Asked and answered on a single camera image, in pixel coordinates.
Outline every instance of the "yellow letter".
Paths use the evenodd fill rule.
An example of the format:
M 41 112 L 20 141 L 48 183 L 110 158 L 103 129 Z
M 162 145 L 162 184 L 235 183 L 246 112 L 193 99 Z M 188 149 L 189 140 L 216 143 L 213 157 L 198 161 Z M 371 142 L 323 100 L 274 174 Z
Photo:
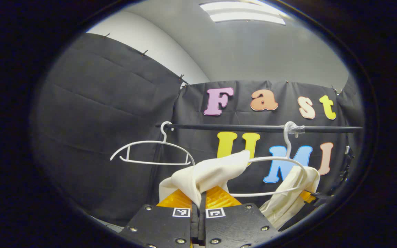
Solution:
M 217 134 L 219 138 L 217 158 L 226 157 L 232 153 L 232 144 L 237 138 L 237 134 L 233 132 L 219 132 Z
M 257 143 L 257 140 L 260 139 L 260 135 L 258 133 L 245 133 L 242 137 L 244 138 L 244 140 L 246 140 L 245 149 L 251 152 L 250 158 L 253 158 L 255 155 L 255 144 Z
M 335 120 L 336 114 L 335 112 L 332 112 L 332 107 L 334 105 L 334 102 L 332 100 L 329 100 L 328 96 L 323 96 L 319 99 L 319 102 L 323 104 L 324 107 L 324 113 L 326 114 L 326 117 Z
M 334 147 L 334 144 L 331 142 L 328 143 L 323 143 L 321 146 L 319 146 L 321 150 L 323 151 L 323 156 L 321 158 L 321 165 L 319 167 L 319 174 L 326 175 L 330 171 L 330 155 L 332 153 L 332 148 Z
M 301 116 L 307 119 L 315 118 L 315 110 L 312 108 L 312 101 L 307 97 L 298 97 L 298 104 L 301 107 L 299 112 Z

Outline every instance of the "orange letter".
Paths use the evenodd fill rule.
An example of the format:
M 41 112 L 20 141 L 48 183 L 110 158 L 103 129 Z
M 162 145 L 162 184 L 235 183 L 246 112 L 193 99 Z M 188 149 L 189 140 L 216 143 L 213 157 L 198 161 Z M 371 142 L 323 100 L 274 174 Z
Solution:
M 299 112 L 301 116 L 307 119 L 315 118 L 315 110 L 312 108 L 312 101 L 307 97 L 298 97 L 298 104 L 301 107 Z
M 332 112 L 332 107 L 334 105 L 334 102 L 332 100 L 329 100 L 328 96 L 323 96 L 319 99 L 319 102 L 323 104 L 324 107 L 324 113 L 326 114 L 326 117 L 335 120 L 336 114 L 335 112 Z
M 259 90 L 252 93 L 251 108 L 255 111 L 262 110 L 276 110 L 278 108 L 278 103 L 275 102 L 275 96 L 272 91 L 269 90 Z
M 321 146 L 319 146 L 321 150 L 323 151 L 323 156 L 321 158 L 321 165 L 319 167 L 319 174 L 320 175 L 326 175 L 330 171 L 330 155 L 332 154 L 332 148 L 334 147 L 334 144 L 331 142 L 328 143 L 323 143 Z

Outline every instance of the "white wall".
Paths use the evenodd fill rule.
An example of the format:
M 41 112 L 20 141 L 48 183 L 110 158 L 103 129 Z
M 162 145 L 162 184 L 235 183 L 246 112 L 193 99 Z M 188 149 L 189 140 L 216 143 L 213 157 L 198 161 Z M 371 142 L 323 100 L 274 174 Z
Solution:
M 348 70 L 335 52 L 297 20 L 286 25 L 215 23 L 201 7 L 212 0 L 146 0 L 126 11 L 170 35 L 211 81 L 271 80 L 343 88 Z
M 98 23 L 87 33 L 107 35 L 164 65 L 188 83 L 210 80 L 183 48 L 156 25 L 136 14 L 120 11 Z

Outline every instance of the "orange gripper part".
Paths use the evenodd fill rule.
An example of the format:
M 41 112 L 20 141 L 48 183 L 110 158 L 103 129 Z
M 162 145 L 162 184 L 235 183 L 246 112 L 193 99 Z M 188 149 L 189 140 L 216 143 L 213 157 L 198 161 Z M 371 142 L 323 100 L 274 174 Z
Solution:
M 312 196 L 312 195 L 310 194 L 310 192 L 305 191 L 305 190 L 303 190 L 299 196 L 300 196 L 301 198 L 303 198 L 304 201 L 307 202 L 307 203 L 311 203 L 313 200 L 316 199 L 315 196 Z
M 206 208 L 232 207 L 238 205 L 241 205 L 241 203 L 221 187 L 215 186 L 206 191 Z
M 157 204 L 159 207 L 192 208 L 192 201 L 181 190 L 176 190 L 163 201 Z

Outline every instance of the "black fabric backdrop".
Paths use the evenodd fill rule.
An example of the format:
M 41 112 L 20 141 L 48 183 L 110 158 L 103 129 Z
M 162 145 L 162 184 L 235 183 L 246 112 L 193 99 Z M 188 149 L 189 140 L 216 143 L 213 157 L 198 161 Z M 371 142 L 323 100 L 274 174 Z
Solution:
M 203 111 L 207 108 L 208 89 L 232 87 L 235 91 L 229 97 L 228 104 L 222 109 L 219 116 L 205 116 Z M 257 90 L 268 89 L 275 95 L 278 102 L 276 110 L 254 111 L 251 109 L 251 94 Z M 333 112 L 336 113 L 335 120 L 328 119 L 324 114 L 323 104 L 319 99 L 327 95 L 334 102 Z M 312 100 L 316 116 L 314 119 L 306 119 L 299 113 L 298 97 L 304 96 Z M 332 89 L 305 83 L 276 82 L 270 81 L 224 81 L 190 85 L 181 90 L 180 96 L 175 102 L 172 123 L 181 124 L 241 124 L 241 125 L 283 125 L 287 121 L 293 121 L 297 125 L 306 126 L 345 126 L 346 120 L 343 110 L 336 100 L 337 96 Z M 168 142 L 175 143 L 188 150 L 196 163 L 205 159 L 216 158 L 219 139 L 219 131 L 179 129 L 169 132 Z M 235 132 L 238 136 L 233 143 L 232 152 L 245 149 L 245 140 L 242 135 L 246 132 Z M 255 157 L 271 156 L 271 146 L 286 146 L 282 133 L 259 133 L 260 140 L 256 143 Z M 293 157 L 300 146 L 312 146 L 309 166 L 319 168 L 322 158 L 320 145 L 332 142 L 332 154 L 330 159 L 330 171 L 321 176 L 318 192 L 327 193 L 331 189 L 331 183 L 339 175 L 345 147 L 347 145 L 346 134 L 320 134 L 305 133 L 295 138 L 289 135 L 292 143 L 291 157 Z M 181 161 L 183 153 L 174 149 L 165 149 L 161 152 L 162 161 Z M 257 162 L 247 167 L 245 172 L 228 182 L 230 192 L 233 193 L 260 193 L 274 191 L 282 182 L 265 183 L 263 178 L 269 174 L 271 162 Z M 156 182 L 153 190 L 156 191 L 158 184 L 164 178 L 169 177 L 179 168 L 173 166 L 158 166 L 156 171 Z M 257 206 L 263 204 L 270 196 L 239 198 L 242 203 L 255 203 Z
M 111 155 L 127 143 L 156 140 L 172 116 L 181 82 L 140 52 L 84 34 L 56 61 L 40 90 L 35 147 L 47 173 L 89 214 L 126 223 L 148 202 L 151 166 Z M 132 147 L 152 161 L 155 145 Z
M 125 144 L 139 140 L 160 140 L 156 123 L 283 125 L 293 121 L 307 126 L 345 126 L 356 120 L 350 101 L 359 97 L 348 90 L 336 96 L 330 88 L 295 82 L 225 81 L 190 85 L 180 90 L 178 76 L 140 52 L 100 35 L 84 34 L 56 61 L 40 90 L 32 115 L 36 132 L 33 147 L 46 172 L 85 211 L 96 218 L 124 226 L 142 204 L 159 201 L 159 182 L 182 166 L 142 165 L 110 156 Z M 208 89 L 232 87 L 235 94 L 220 116 L 205 116 Z M 260 89 L 274 92 L 279 106 L 273 111 L 253 111 L 251 94 Z M 320 97 L 334 102 L 335 120 L 327 119 Z M 303 118 L 297 98 L 313 102 L 315 119 Z M 215 158 L 218 131 L 174 130 L 168 142 L 187 149 L 196 162 Z M 244 132 L 236 132 L 233 153 L 244 149 Z M 285 146 L 282 133 L 260 133 L 255 156 L 270 156 L 271 146 Z M 290 135 L 291 157 L 300 146 L 312 146 L 309 166 L 319 168 L 320 145 L 332 142 L 330 172 L 321 176 L 318 191 L 326 193 L 338 176 L 348 143 L 346 134 Z M 183 153 L 159 145 L 138 145 L 131 159 L 164 162 L 184 161 Z M 275 190 L 282 182 L 265 183 L 271 162 L 249 166 L 228 182 L 230 191 L 259 193 Z M 268 199 L 239 198 L 260 206 Z

